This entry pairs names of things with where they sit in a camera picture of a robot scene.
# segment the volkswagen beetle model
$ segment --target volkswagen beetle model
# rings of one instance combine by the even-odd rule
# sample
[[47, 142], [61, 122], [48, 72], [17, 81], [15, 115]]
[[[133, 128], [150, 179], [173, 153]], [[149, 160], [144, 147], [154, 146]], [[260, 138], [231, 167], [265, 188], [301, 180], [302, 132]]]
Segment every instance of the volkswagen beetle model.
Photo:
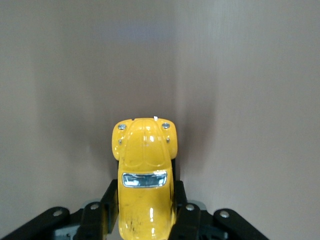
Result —
[[124, 240], [168, 239], [176, 221], [172, 160], [177, 151], [177, 132], [172, 121], [136, 118], [114, 127], [118, 227]]

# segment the gray wall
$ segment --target gray wall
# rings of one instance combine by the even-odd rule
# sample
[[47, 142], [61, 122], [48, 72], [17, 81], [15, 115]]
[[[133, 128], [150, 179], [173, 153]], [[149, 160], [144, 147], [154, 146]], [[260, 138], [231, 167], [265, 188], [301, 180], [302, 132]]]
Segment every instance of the gray wall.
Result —
[[316, 0], [1, 1], [0, 237], [100, 198], [113, 126], [156, 115], [190, 200], [319, 238], [319, 43]]

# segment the car hood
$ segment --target car hood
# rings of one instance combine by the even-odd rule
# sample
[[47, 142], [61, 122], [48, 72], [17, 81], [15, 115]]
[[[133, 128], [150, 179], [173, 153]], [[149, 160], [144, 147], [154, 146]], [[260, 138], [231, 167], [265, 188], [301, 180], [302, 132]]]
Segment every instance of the car hood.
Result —
[[138, 169], [141, 172], [168, 168], [171, 164], [166, 140], [154, 120], [137, 119], [123, 140], [125, 150], [121, 153], [122, 169]]

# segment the die-cast car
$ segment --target die-cast car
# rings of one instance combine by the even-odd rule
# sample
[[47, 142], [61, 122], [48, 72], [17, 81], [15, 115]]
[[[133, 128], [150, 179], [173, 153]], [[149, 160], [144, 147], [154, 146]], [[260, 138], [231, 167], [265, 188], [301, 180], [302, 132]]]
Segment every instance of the die-cast car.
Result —
[[119, 232], [124, 240], [165, 240], [176, 221], [172, 160], [176, 127], [162, 118], [119, 122], [112, 132], [118, 164]]

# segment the yellow toy car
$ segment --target yellow toy car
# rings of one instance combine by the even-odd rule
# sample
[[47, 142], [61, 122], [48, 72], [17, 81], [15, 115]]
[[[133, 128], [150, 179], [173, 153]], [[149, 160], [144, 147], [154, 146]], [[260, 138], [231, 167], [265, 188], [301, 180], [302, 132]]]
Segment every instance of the yellow toy car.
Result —
[[136, 118], [112, 132], [118, 165], [119, 232], [124, 240], [165, 240], [176, 221], [172, 160], [178, 151], [173, 122]]

